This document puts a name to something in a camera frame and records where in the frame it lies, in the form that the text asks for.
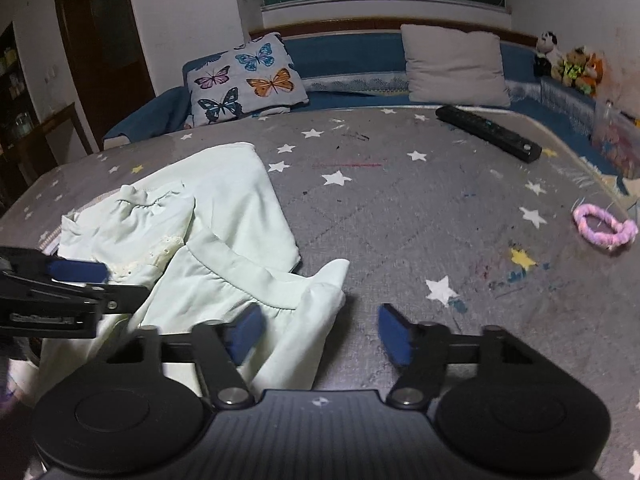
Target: remote control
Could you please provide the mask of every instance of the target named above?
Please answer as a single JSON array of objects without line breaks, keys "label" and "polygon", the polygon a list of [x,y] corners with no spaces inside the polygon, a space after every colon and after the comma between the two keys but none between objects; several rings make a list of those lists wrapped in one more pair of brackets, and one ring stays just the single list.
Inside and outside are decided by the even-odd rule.
[{"label": "remote control", "polygon": [[538,160],[542,148],[532,140],[520,136],[499,124],[455,106],[443,106],[436,110],[436,117],[466,132],[490,142],[501,150],[511,153],[523,162]]}]

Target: star-patterned tablecloth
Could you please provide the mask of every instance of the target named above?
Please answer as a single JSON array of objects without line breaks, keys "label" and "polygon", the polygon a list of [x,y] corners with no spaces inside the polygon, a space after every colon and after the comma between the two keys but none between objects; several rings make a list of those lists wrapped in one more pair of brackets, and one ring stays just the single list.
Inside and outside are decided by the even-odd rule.
[{"label": "star-patterned tablecloth", "polygon": [[377,335],[380,303],[455,332],[502,325],[604,400],[613,430],[598,471],[638,480],[639,249],[596,250],[571,216],[583,202],[623,211],[548,130],[516,114],[483,114],[538,142],[540,159],[523,164],[430,108],[245,119],[56,168],[0,219],[0,243],[37,247],[62,214],[98,195],[209,146],[251,142],[300,247],[299,272],[351,261],[318,388],[389,390],[397,374]]}]

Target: teddy bear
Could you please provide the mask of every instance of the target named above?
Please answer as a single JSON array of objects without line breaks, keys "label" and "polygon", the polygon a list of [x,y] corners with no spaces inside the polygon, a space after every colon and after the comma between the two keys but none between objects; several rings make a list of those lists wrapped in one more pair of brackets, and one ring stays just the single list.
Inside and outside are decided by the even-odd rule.
[{"label": "teddy bear", "polygon": [[595,96],[596,87],[604,75],[604,62],[596,54],[591,54],[582,75],[575,80],[575,87],[585,95]]},{"label": "teddy bear", "polygon": [[550,30],[544,32],[536,43],[536,58],[533,62],[533,75],[536,77],[552,76],[562,79],[564,56],[558,49],[558,38]]},{"label": "teddy bear", "polygon": [[573,87],[575,80],[578,79],[584,71],[589,56],[584,51],[584,47],[577,47],[566,53],[564,64],[562,67],[562,77],[558,79],[558,75],[552,73],[552,77],[560,80],[564,86]]}]

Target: red line mark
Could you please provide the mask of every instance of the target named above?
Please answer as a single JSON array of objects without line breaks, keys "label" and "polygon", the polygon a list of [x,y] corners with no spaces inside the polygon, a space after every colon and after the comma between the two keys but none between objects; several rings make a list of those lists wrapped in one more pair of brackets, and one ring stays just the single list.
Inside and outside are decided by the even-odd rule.
[{"label": "red line mark", "polygon": [[347,164],[314,164],[313,168],[381,168],[379,162],[353,162]]}]

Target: door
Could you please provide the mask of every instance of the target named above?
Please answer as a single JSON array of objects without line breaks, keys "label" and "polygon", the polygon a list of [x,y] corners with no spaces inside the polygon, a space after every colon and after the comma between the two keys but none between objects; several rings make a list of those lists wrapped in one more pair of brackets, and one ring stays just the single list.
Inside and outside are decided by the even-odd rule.
[{"label": "door", "polygon": [[66,58],[95,140],[155,97],[130,0],[56,0]]}]

